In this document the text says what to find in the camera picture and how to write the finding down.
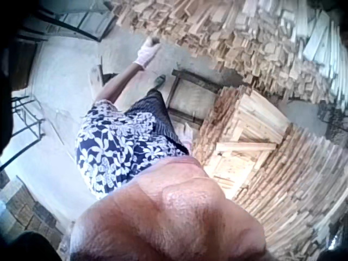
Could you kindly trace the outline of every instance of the floor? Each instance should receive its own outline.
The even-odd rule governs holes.
[[[115,27],[101,43],[52,37],[42,45],[35,58],[30,85],[25,93],[32,94],[39,101],[32,104],[31,109],[46,119],[43,125],[46,136],[10,164],[6,172],[10,178],[18,175],[25,182],[34,197],[60,221],[62,231],[95,202],[73,161],[79,123],[92,104],[89,71],[102,57],[104,73],[121,72],[135,60],[144,39],[142,35],[133,35],[119,27]],[[171,76],[173,69],[187,69],[227,86],[240,84],[241,78],[232,71],[218,73],[210,66],[208,58],[194,59],[186,50],[163,43],[148,69],[127,86],[116,106],[121,110],[129,108],[161,74],[167,75],[162,90],[166,100],[174,81]],[[214,96],[209,95],[189,84],[182,84],[172,106],[204,117],[214,101]],[[323,135],[326,126],[316,120],[316,106],[296,103],[284,108],[289,118]],[[15,129],[20,127],[21,122],[15,117]],[[13,138],[1,161],[5,162],[33,139],[30,132]]]

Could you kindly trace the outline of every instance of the concrete floor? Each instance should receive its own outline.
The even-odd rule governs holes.
[[[43,44],[34,61],[30,84],[25,93],[34,95],[41,104],[41,107],[34,104],[32,109],[37,115],[47,119],[43,126],[46,136],[10,164],[6,172],[10,177],[18,175],[25,182],[36,199],[57,217],[62,230],[95,202],[72,159],[79,123],[92,104],[89,71],[102,57],[104,73],[122,72],[135,60],[136,52],[144,40],[144,36],[133,35],[118,27],[101,43],[52,37]],[[148,69],[137,75],[137,79],[126,88],[116,105],[122,110],[129,108],[144,96],[152,87],[153,80],[161,74],[167,75],[162,90],[166,100],[174,81],[171,76],[173,69],[187,69],[227,86],[239,85],[239,76],[230,70],[218,73],[211,70],[210,65],[209,58],[194,59],[186,50],[164,43]],[[204,117],[213,100],[214,96],[183,84],[178,89],[172,106]],[[309,123],[309,117],[315,121],[313,113],[305,115],[302,110],[299,111],[298,106],[289,104],[286,109],[291,120],[293,117],[300,117],[303,119],[302,123]],[[320,129],[321,134],[325,132],[322,132],[324,126],[311,124],[311,130]],[[15,118],[15,129],[19,129],[20,125],[20,120]],[[30,132],[13,138],[1,161],[5,162],[33,139]]]

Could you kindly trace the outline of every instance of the white glove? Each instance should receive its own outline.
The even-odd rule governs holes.
[[[142,68],[146,68],[150,61],[155,57],[160,48],[158,39],[148,37],[138,51],[138,58],[135,60]]]
[[[185,123],[185,125],[180,124],[177,128],[177,134],[181,143],[187,148],[190,155],[192,154],[192,139],[193,139],[193,131],[191,127]]]

